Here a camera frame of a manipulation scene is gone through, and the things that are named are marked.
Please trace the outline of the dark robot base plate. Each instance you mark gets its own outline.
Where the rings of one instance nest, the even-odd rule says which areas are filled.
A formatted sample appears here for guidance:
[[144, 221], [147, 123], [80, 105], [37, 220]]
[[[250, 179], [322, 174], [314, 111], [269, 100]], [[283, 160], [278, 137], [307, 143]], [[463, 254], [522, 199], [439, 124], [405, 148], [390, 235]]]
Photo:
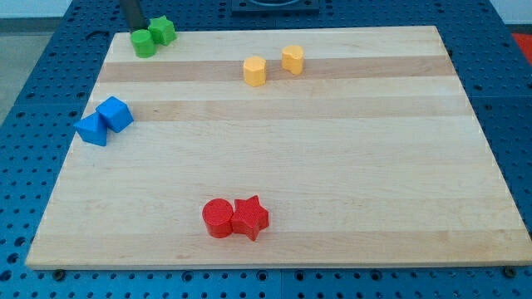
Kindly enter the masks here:
[[320, 10], [319, 0], [229, 0], [233, 16], [262, 13], [292, 13]]

